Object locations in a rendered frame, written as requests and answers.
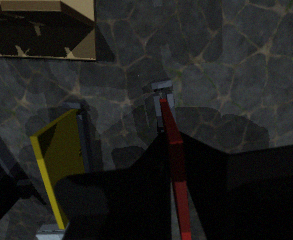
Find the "dark red notched board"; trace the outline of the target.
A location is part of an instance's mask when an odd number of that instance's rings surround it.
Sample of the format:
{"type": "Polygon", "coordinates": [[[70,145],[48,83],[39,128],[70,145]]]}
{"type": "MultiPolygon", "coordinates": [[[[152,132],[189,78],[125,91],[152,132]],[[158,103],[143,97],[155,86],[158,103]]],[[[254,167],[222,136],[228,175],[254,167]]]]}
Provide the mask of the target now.
{"type": "Polygon", "coordinates": [[[173,199],[175,203],[181,240],[191,240],[183,140],[166,98],[159,99],[159,101],[163,128],[167,139],[171,180],[174,193],[173,199]]]}

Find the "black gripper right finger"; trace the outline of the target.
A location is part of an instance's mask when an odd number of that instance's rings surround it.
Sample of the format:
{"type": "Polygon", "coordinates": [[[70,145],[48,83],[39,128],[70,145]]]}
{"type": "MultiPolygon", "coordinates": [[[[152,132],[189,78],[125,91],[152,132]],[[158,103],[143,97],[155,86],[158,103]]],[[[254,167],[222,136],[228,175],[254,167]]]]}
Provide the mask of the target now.
{"type": "Polygon", "coordinates": [[[186,186],[207,240],[234,240],[243,183],[293,175],[293,145],[229,154],[179,133],[186,186]]]}

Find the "yellow flat board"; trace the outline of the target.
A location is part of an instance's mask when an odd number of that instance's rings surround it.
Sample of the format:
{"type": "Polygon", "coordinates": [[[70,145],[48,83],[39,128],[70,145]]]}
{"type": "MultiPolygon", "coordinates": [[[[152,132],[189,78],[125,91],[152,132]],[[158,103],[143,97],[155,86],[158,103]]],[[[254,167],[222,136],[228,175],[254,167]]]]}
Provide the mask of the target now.
{"type": "Polygon", "coordinates": [[[57,202],[53,188],[64,176],[85,173],[76,119],[80,111],[71,108],[29,136],[60,229],[66,228],[68,219],[57,202]]]}

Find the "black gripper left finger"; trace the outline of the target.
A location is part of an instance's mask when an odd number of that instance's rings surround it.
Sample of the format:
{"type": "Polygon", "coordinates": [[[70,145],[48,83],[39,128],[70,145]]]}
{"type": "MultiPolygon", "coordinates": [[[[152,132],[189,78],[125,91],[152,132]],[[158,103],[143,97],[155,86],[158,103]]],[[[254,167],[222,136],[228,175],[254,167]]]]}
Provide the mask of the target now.
{"type": "Polygon", "coordinates": [[[165,132],[127,169],[62,177],[53,193],[66,218],[143,211],[153,240],[172,240],[171,170],[165,132]]]}

